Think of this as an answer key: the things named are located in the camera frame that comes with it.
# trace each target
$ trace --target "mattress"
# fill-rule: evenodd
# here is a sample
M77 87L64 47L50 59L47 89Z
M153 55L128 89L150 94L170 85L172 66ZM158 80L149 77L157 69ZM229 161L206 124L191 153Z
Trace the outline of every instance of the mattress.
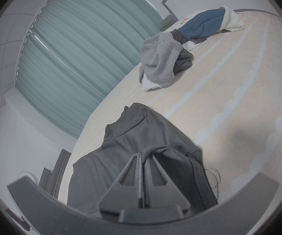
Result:
M216 34L194 48L192 67L169 88L142 91L139 64L112 90L74 147L61 202L67 203L72 165L100 147L106 125L134 102L160 113L202 147L219 203L259 171L282 181L282 19L256 11L238 14L245 28Z

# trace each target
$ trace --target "bed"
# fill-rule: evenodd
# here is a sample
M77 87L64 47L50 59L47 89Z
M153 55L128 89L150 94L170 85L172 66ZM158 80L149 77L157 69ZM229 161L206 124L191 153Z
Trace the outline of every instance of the bed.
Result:
M258 11L238 14L245 28L211 36L194 48L192 67L177 74L169 88L142 91L139 64L112 90L74 147L59 201L67 203L72 165L101 146L105 126L124 106L138 102L202 147L212 187L220 175L219 203L262 171L280 182L279 199L272 202L277 205L282 196L282 19Z

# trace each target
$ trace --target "curtain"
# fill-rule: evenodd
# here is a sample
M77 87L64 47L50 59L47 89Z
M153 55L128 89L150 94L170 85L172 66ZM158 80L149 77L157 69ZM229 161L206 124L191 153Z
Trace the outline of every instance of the curtain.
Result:
M78 138L94 109L139 63L143 41L159 32L161 21L145 0L49 0L24 43L16 87Z

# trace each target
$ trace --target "white cloth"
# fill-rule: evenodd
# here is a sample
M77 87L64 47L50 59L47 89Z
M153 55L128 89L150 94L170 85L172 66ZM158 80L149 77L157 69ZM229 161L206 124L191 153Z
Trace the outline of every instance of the white cloth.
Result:
M223 29L229 30L231 32L235 32L238 30L242 30L244 28L243 21L240 19L239 15L234 12L232 9L228 8L225 5L218 7L217 9L224 9L225 14L222 20L221 27L218 32Z
M142 80L142 90L148 91L149 89L156 89L156 88L162 88L162 86L151 82L150 80L147 79L146 75L144 74Z

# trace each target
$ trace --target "beige bed sheet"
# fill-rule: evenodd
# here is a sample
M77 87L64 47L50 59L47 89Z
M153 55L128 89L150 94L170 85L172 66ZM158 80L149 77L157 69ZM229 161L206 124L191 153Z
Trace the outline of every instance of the beige bed sheet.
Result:
M174 84L142 91L137 65L89 117L69 159L58 199L67 203L72 165L100 147L105 126L139 102L162 114L203 149L221 182L219 203L259 171L282 180L282 19L241 12L245 28L209 37L191 51L191 68ZM208 173L211 186L215 177Z

